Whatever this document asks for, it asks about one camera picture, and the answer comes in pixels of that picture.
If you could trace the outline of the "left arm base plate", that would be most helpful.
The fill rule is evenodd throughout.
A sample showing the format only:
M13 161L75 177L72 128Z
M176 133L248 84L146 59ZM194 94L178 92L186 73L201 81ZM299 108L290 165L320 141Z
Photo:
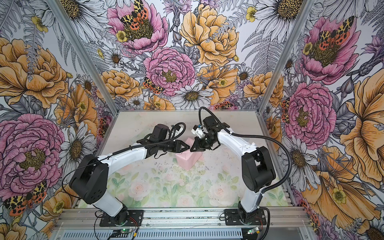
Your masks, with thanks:
M103 213L100 227L140 227L144 218L144 210L122 209L115 217Z

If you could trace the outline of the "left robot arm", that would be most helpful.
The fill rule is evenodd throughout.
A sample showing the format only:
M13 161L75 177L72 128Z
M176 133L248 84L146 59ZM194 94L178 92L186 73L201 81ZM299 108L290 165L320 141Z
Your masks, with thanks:
M96 157L87 155L73 174L70 188L89 205L94 205L110 217L116 226L124 225L128 218L127 207L107 190L108 178L120 169L136 162L164 153L183 153L190 146L181 140L150 142L137 141L133 146L112 154Z

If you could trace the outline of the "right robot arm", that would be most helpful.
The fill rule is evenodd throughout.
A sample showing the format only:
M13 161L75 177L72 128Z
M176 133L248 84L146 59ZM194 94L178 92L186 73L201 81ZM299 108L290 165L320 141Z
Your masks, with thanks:
M226 146L241 159L242 179L248 188L238 204L238 216L242 223L248 224L252 218L261 213L261 202L265 195L263 190L276 179L269 150L254 143L250 144L244 138L225 130L210 130L205 133L196 126L192 130L195 141L191 152L213 151L215 144Z

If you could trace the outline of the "purple wrapping paper sheet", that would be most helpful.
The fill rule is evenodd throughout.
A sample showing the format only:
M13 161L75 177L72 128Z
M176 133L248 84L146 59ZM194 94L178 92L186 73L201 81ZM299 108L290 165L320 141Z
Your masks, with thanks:
M202 157L202 152L191 152L190 150L176 154L178 165L186 171L189 171L195 163Z

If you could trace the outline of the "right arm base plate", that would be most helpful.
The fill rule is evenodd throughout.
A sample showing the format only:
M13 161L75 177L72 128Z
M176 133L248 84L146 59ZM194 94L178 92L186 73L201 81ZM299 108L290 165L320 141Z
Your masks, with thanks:
M263 210L246 213L238 209L225 209L224 217L227 226L265 226L267 224L266 214Z

